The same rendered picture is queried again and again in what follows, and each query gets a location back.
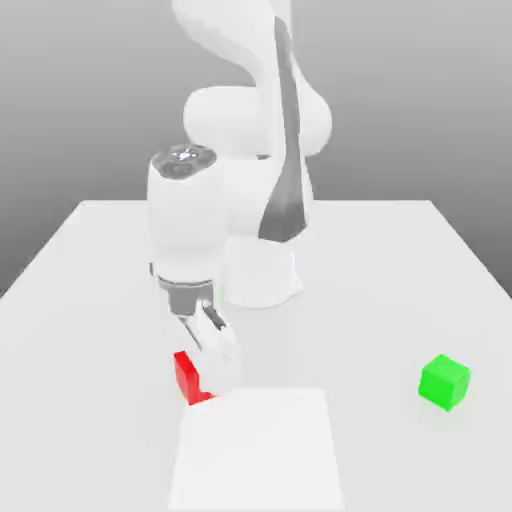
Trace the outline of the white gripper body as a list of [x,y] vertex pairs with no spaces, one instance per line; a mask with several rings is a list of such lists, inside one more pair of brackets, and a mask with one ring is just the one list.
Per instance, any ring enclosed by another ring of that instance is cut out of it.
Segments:
[[240,382],[241,354],[235,332],[214,306],[197,306],[180,318],[192,341],[186,348],[201,389],[235,389]]

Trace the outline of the small red cube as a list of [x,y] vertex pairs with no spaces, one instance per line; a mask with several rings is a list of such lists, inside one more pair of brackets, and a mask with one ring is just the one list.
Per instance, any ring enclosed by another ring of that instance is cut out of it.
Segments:
[[210,400],[214,395],[201,390],[200,377],[185,351],[173,354],[178,387],[189,406]]

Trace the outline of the small green cube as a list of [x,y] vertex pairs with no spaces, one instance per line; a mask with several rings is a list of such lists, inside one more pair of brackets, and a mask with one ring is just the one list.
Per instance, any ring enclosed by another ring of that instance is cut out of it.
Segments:
[[449,412],[465,397],[472,371],[444,354],[439,354],[421,372],[418,394]]

